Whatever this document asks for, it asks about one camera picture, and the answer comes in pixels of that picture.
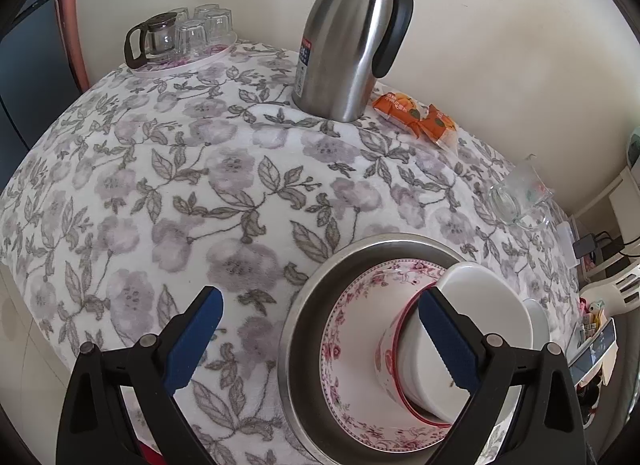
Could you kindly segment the white square deep bowl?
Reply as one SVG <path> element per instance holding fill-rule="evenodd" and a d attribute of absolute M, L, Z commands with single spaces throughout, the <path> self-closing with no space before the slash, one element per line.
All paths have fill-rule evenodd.
<path fill-rule="evenodd" d="M 510 346 L 533 347 L 532 321 L 508 282 L 477 263 L 457 263 L 436 283 L 451 306 L 467 315 L 480 332 L 499 334 Z M 453 423 L 470 394 L 454 384 L 416 309 L 408 313 L 397 348 L 402 392 L 427 413 Z"/>

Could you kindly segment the strawberry pattern red-rim bowl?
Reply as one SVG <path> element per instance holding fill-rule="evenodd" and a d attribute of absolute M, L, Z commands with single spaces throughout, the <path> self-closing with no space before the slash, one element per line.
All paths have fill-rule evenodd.
<path fill-rule="evenodd" d="M 418 392 L 421 371 L 416 364 L 416 356 L 422 355 L 422 341 L 430 341 L 420 320 L 416 328 L 409 329 L 408 324 L 416 318 L 416 303 L 421 293 L 434 284 L 413 284 L 406 287 L 400 295 L 401 303 L 394 306 L 396 313 L 381 335 L 374 354 L 375 373 L 385 393 L 394 400 L 401 410 L 414 421 L 438 428 L 448 428 L 452 418 L 443 415 L 442 410 L 431 400 L 424 400 Z"/>

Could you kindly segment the pink floral round plate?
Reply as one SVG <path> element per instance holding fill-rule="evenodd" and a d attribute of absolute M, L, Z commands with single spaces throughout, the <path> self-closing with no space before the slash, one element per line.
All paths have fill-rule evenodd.
<path fill-rule="evenodd" d="M 384 453 L 410 453 L 442 441 L 448 428 L 414 421 L 376 378 L 374 354 L 400 295 L 434 286 L 447 269 L 424 259 L 392 259 L 356 277 L 331 310 L 320 344 L 320 384 L 334 419 L 352 439 Z"/>

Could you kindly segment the large stainless steel basin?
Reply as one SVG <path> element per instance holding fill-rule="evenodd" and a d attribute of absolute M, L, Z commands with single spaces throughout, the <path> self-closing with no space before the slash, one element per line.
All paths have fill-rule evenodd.
<path fill-rule="evenodd" d="M 364 271 L 390 259 L 417 258 L 449 268 L 463 257 L 429 237 L 387 233 L 366 237 L 326 259 L 293 301 L 281 334 L 278 383 L 282 411 L 293 435 L 321 464 L 433 464 L 451 437 L 422 451 L 390 454 L 352 439 L 335 422 L 320 384 L 320 344 L 341 292 Z"/>

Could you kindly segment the small white floral bowl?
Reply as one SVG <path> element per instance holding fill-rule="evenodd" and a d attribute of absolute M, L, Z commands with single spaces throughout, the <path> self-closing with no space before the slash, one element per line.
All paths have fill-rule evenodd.
<path fill-rule="evenodd" d="M 525 298 L 523 300 L 530 323 L 532 323 L 533 329 L 533 346 L 534 350 L 540 350 L 544 348 L 544 345 L 551 341 L 549 322 L 546 311 L 542 308 L 538 301 L 533 298 Z"/>

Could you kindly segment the red embroidered cloth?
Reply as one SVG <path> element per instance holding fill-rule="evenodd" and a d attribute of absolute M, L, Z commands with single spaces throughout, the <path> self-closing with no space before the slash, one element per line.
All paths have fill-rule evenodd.
<path fill-rule="evenodd" d="M 166 465 L 163 456 L 153 448 L 149 447 L 142 441 L 138 441 L 138 447 L 142 457 L 145 459 L 145 462 L 149 465 Z"/>

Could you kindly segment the white side shelf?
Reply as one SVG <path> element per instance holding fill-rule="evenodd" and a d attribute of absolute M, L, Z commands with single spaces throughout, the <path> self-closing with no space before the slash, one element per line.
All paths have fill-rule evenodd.
<path fill-rule="evenodd" d="M 593 243 L 578 258 L 580 297 L 605 315 L 639 307 L 639 182 L 629 167 L 570 216 L 576 241 Z"/>

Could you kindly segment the black power adapter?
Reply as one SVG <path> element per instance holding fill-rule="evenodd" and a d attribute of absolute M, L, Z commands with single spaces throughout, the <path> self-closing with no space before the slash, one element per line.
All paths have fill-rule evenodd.
<path fill-rule="evenodd" d="M 598 242 L 596 236 L 592 233 L 586 234 L 573 243 L 574 255 L 577 259 L 582 259 L 585 256 L 594 253 L 597 247 Z"/>

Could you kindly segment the white power strip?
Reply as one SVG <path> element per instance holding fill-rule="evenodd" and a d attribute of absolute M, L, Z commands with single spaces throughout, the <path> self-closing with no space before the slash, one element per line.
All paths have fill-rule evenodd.
<path fill-rule="evenodd" d="M 556 237 L 558 238 L 559 250 L 566 263 L 566 266 L 570 269 L 579 265 L 579 261 L 575 256 L 573 244 L 574 237 L 572 228 L 570 228 L 569 222 L 560 222 L 555 226 Z"/>

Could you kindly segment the floral grey white tablecloth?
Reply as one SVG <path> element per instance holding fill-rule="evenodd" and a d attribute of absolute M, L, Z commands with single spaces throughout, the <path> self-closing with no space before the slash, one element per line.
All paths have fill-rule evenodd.
<path fill-rule="evenodd" d="M 105 75 L 36 142 L 1 196 L 1 259 L 64 367 L 85 341 L 134 344 L 206 284 L 226 316 L 179 404 L 221 464 L 307 464 L 282 413 L 278 341 L 293 298 L 349 243 L 416 232 L 538 301 L 553 341 L 578 283 L 553 228 L 504 226 L 510 172 L 461 133 L 437 147 L 373 110 L 349 124 L 292 103 L 296 55 L 242 42 L 201 71 Z"/>

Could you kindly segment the orange snack packet right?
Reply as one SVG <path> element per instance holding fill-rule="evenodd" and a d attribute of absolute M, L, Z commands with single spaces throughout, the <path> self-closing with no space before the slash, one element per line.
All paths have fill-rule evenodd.
<path fill-rule="evenodd" d="M 458 148 L 458 125 L 447 114 L 431 103 L 426 114 L 416 122 L 416 136 L 425 136 L 441 149 L 456 152 Z"/>

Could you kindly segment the orange snack packet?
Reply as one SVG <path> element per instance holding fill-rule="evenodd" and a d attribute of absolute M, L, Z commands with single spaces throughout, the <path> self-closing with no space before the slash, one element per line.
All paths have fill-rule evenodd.
<path fill-rule="evenodd" d="M 456 152 L 458 148 L 458 125 L 447 114 L 431 103 L 426 114 L 416 122 L 416 136 L 425 136 L 441 149 Z"/>
<path fill-rule="evenodd" d="M 399 126 L 408 127 L 421 118 L 419 104 L 402 92 L 386 92 L 373 101 L 372 108 L 382 118 Z"/>

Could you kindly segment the orange snack packet left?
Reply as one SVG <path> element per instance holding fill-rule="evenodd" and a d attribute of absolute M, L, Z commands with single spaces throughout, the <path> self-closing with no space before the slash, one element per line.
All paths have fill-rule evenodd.
<path fill-rule="evenodd" d="M 408 127 L 421 118 L 419 104 L 402 92 L 386 92 L 373 101 L 372 108 L 382 118 L 399 126 Z"/>

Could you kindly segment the upturned clear drinking glass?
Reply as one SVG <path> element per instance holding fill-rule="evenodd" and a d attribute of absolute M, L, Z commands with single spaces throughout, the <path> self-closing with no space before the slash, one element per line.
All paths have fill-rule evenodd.
<path fill-rule="evenodd" d="M 201 19 L 186 20 L 177 28 L 177 54 L 183 58 L 196 58 L 204 54 L 208 45 L 205 21 Z"/>
<path fill-rule="evenodd" d="M 218 43 L 233 30 L 232 12 L 227 8 L 209 8 L 203 14 L 209 45 Z"/>

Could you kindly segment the stainless steel thermos jug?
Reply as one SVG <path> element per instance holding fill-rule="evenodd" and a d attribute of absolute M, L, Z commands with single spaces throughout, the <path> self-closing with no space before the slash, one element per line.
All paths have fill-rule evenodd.
<path fill-rule="evenodd" d="M 315 0 L 300 41 L 293 101 L 348 123 L 366 110 L 408 32 L 413 0 Z"/>

